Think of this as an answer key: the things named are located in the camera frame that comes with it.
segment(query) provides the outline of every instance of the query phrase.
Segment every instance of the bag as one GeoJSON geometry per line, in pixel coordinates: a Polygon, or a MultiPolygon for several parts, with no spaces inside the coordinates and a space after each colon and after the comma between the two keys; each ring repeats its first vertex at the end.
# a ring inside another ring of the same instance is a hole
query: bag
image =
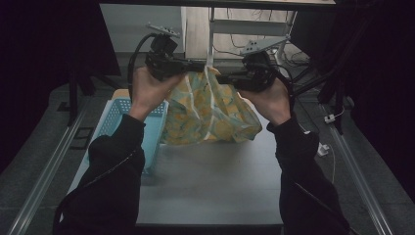
{"type": "Polygon", "coordinates": [[[261,131],[259,119],[231,85],[221,85],[213,68],[188,72],[171,91],[161,143],[243,142],[261,131]]]}

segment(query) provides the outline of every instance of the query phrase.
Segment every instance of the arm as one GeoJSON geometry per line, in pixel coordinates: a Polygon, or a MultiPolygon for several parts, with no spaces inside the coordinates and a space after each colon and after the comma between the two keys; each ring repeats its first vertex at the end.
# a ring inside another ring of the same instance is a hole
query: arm
{"type": "Polygon", "coordinates": [[[348,223],[342,214],[334,185],[325,178],[314,160],[319,138],[304,134],[296,116],[290,113],[288,92],[276,79],[268,89],[253,93],[240,91],[270,121],[267,130],[275,135],[276,158],[282,168],[280,214],[290,235],[348,234],[348,223]],[[335,215],[318,205],[306,191],[327,205],[335,215]]]}
{"type": "Polygon", "coordinates": [[[55,214],[54,234],[133,232],[145,163],[141,149],[144,120],[181,78],[182,75],[177,75],[159,82],[147,68],[134,73],[130,112],[122,117],[112,136],[100,136],[89,146],[90,166],[78,187],[59,205],[55,214]],[[90,183],[101,175],[105,176],[90,183]]]}

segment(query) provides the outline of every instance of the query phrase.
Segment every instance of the hand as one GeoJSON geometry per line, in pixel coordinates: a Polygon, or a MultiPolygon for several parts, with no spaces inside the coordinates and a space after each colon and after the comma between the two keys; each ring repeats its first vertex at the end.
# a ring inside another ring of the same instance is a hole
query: hand
{"type": "Polygon", "coordinates": [[[132,106],[129,115],[144,121],[183,77],[184,74],[179,74],[159,81],[152,77],[147,67],[137,69],[133,74],[132,106]]]}
{"type": "Polygon", "coordinates": [[[256,110],[273,125],[291,118],[288,91],[284,83],[276,78],[272,86],[261,92],[239,90],[242,97],[250,100],[256,110]]]}

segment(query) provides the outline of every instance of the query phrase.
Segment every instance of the black sleeve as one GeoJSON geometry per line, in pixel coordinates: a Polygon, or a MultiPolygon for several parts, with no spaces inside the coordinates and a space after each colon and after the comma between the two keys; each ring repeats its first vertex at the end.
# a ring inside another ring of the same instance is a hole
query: black sleeve
{"type": "Polygon", "coordinates": [[[132,233],[145,163],[144,126],[124,115],[113,136],[100,136],[91,143],[90,166],[58,207],[54,234],[132,233]]]}
{"type": "Polygon", "coordinates": [[[314,157],[319,138],[304,134],[293,116],[281,125],[268,124],[277,142],[276,157],[282,169],[280,214],[289,235],[348,234],[334,185],[324,176],[314,157]],[[300,187],[327,205],[334,214],[311,199],[300,187]]]}

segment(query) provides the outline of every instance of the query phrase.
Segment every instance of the basket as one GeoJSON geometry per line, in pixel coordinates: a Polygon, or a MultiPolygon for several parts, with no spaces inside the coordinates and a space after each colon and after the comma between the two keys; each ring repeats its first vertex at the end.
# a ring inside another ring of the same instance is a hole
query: basket
{"type": "MultiPolygon", "coordinates": [[[[166,117],[166,107],[167,102],[161,103],[144,121],[146,123],[144,127],[145,135],[141,147],[144,150],[146,163],[144,165],[143,175],[150,176],[154,170],[166,117]]],[[[129,98],[116,98],[109,101],[98,122],[92,139],[94,140],[101,135],[113,135],[121,122],[122,115],[128,114],[130,108],[131,103],[129,98]]]]}

